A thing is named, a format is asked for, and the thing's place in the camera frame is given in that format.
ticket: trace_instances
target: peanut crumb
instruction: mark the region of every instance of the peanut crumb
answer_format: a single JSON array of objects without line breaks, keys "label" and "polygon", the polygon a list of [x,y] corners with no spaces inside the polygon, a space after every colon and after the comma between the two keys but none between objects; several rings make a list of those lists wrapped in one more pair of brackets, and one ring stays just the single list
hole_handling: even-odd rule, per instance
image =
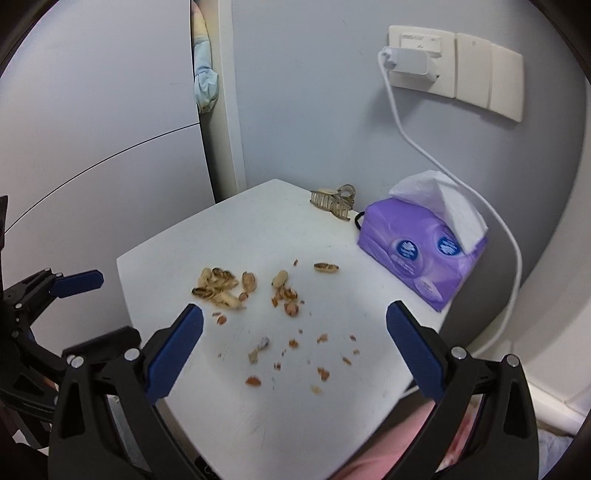
[{"label": "peanut crumb", "polygon": [[248,377],[245,381],[245,384],[252,387],[260,387],[261,381],[257,377]]},{"label": "peanut crumb", "polygon": [[318,368],[318,374],[323,382],[326,382],[330,377],[330,372],[324,368]]}]

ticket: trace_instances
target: electrical outlet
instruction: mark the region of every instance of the electrical outlet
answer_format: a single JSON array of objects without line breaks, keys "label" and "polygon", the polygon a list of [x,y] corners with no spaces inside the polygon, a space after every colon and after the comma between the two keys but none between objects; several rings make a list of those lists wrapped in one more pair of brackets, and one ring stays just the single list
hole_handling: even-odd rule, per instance
[{"label": "electrical outlet", "polygon": [[428,52],[436,64],[438,74],[437,80],[430,82],[390,72],[392,85],[448,98],[456,96],[456,34],[454,32],[393,25],[389,28],[388,37],[391,47],[416,48]]}]

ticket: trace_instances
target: purple tissue box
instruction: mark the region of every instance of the purple tissue box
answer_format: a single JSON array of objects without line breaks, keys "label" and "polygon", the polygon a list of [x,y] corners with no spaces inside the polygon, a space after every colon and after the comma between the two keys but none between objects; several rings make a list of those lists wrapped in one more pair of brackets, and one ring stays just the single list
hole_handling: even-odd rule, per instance
[{"label": "purple tissue box", "polygon": [[486,238],[466,254],[431,210],[389,198],[367,208],[358,244],[440,312],[476,265]]}]

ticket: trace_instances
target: white table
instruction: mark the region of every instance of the white table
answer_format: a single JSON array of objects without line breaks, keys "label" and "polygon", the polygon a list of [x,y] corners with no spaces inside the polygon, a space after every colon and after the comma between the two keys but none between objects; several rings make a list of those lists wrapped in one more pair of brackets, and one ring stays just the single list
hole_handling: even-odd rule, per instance
[{"label": "white table", "polygon": [[[203,336],[166,402],[225,480],[328,478],[381,424],[411,381],[386,330],[388,305],[403,300],[422,325],[436,330],[447,313],[435,312],[364,253],[352,221],[316,209],[309,198],[306,190],[269,181],[118,259],[129,314],[144,342],[187,303],[204,311]],[[340,271],[315,272],[315,262],[336,263]],[[225,325],[212,317],[219,308],[191,295],[202,268],[215,266],[237,275],[252,271],[259,280],[247,309],[225,312]],[[271,280],[281,269],[305,301],[295,318],[271,304]],[[329,341],[318,344],[324,332]],[[271,347],[258,364],[249,364],[248,352],[265,335]],[[288,347],[292,338],[300,344],[297,350]],[[273,369],[275,362],[282,363],[281,371]],[[327,382],[320,381],[318,367],[330,372]],[[245,385],[250,375],[262,385]],[[323,393],[315,395],[311,385]]]}]

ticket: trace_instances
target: white power adapter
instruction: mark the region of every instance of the white power adapter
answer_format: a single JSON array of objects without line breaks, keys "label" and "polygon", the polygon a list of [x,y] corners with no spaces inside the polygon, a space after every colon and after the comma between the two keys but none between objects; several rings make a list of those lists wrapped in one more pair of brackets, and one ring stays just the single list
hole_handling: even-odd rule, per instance
[{"label": "white power adapter", "polygon": [[385,47],[382,52],[384,53],[384,66],[388,70],[429,82],[435,82],[439,77],[437,65],[425,50]]}]

